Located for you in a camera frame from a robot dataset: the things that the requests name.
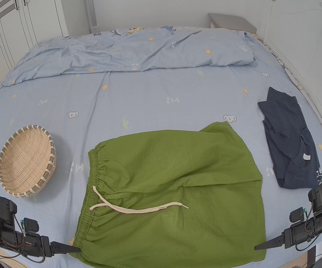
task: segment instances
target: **motor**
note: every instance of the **motor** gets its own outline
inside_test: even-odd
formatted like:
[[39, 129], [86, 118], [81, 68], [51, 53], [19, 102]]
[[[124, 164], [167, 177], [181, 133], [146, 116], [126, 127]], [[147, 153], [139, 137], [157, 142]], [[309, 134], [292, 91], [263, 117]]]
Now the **motor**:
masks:
[[[310, 190], [308, 197], [309, 201], [312, 203], [311, 210], [314, 213], [313, 217], [309, 219], [311, 212], [307, 215], [306, 209], [303, 209], [302, 207], [292, 211], [289, 220], [293, 224], [285, 229], [280, 236], [255, 246], [254, 250], [280, 247], [283, 244], [285, 245], [285, 248], [295, 245], [295, 248], [298, 251], [303, 251], [310, 247], [310, 245], [319, 237], [319, 234], [322, 233], [322, 184]], [[313, 238], [315, 239], [307, 248], [297, 248], [298, 244], [305, 241], [310, 242]]]
[[[52, 257], [55, 254], [81, 253], [80, 248], [59, 242], [49, 243], [47, 236], [40, 236], [38, 222], [24, 218], [21, 224], [16, 218], [17, 205], [4, 197], [0, 197], [0, 247], [22, 255], [43, 257], [38, 263], [42, 263], [46, 257]], [[21, 232], [16, 231], [15, 221]]]

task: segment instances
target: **woven basket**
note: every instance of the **woven basket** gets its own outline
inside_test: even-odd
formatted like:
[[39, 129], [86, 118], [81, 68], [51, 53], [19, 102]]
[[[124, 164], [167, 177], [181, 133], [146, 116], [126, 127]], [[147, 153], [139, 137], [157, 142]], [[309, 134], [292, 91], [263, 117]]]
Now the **woven basket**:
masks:
[[37, 194], [56, 166], [54, 142], [46, 129], [29, 125], [17, 130], [0, 154], [0, 183], [16, 198]]

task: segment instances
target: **headboard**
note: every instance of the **headboard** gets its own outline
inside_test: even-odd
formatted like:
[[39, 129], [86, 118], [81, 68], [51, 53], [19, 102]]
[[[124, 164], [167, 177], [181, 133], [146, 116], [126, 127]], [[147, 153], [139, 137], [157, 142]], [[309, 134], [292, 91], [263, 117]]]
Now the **headboard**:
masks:
[[257, 35], [322, 119], [322, 0], [265, 0]]

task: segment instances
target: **white drawstring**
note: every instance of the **white drawstring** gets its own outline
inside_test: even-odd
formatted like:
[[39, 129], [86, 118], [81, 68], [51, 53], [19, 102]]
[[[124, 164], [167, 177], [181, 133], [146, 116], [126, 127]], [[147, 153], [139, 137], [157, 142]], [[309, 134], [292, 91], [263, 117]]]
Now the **white drawstring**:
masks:
[[147, 212], [156, 212], [160, 209], [164, 209], [167, 208], [171, 205], [179, 205], [179, 206], [183, 206], [185, 208], [189, 208], [187, 206], [185, 206], [182, 203], [178, 203], [178, 202], [172, 202], [172, 203], [166, 203], [164, 205], [160, 205], [158, 207], [153, 207], [153, 208], [145, 208], [145, 209], [131, 209], [131, 208], [122, 208], [122, 207], [118, 207], [117, 205], [113, 205], [111, 203], [109, 203], [106, 199], [104, 199], [101, 194], [99, 194], [99, 192], [96, 190], [96, 186], [93, 186], [93, 190], [94, 192], [96, 192], [99, 196], [99, 198], [104, 202], [104, 203], [99, 203], [96, 205], [93, 205], [90, 210], [93, 210], [94, 208], [98, 208], [98, 207], [110, 207], [118, 212], [122, 212], [122, 213], [147, 213]]

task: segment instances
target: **nightstand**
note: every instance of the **nightstand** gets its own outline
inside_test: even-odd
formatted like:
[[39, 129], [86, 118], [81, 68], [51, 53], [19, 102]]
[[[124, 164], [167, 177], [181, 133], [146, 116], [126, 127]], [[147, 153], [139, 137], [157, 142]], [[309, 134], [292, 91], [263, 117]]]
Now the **nightstand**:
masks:
[[211, 28], [226, 28], [256, 33], [256, 28], [242, 17], [216, 13], [208, 13], [208, 16], [211, 18]]

